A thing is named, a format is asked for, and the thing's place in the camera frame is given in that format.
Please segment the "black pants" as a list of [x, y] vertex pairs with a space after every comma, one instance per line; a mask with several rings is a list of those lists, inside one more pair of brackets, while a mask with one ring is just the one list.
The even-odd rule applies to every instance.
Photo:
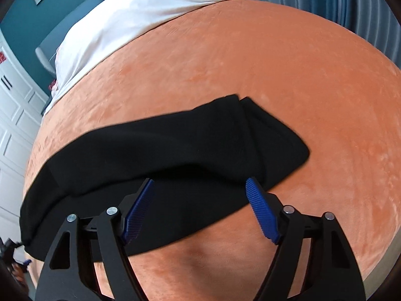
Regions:
[[92, 130], [51, 156], [20, 210], [25, 251], [44, 260], [66, 217], [93, 217], [154, 181], [137, 255], [174, 243], [247, 204], [245, 182], [270, 190], [308, 160], [304, 141], [250, 98]]

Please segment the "white panelled wardrobe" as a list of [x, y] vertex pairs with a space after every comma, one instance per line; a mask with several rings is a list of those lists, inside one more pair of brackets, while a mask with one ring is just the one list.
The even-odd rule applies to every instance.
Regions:
[[27, 162], [47, 95], [1, 36], [1, 237], [20, 239], [19, 215]]

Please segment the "orange velvet bed cover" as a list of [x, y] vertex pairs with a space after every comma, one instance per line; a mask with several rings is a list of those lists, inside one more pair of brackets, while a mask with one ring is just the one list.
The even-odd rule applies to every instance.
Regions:
[[254, 177], [294, 215], [332, 212], [357, 299], [400, 255], [400, 69], [314, 14], [226, 0], [117, 49], [44, 116], [25, 176], [21, 239], [46, 259], [67, 216], [105, 215], [145, 179], [155, 196], [128, 268], [149, 300], [254, 300], [276, 238]]

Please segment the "white bed sheet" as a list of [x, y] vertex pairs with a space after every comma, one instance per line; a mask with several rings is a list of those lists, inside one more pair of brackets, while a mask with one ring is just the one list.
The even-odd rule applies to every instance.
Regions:
[[77, 21], [56, 49], [56, 82], [48, 113], [100, 62], [148, 31], [228, 0], [105, 0]]

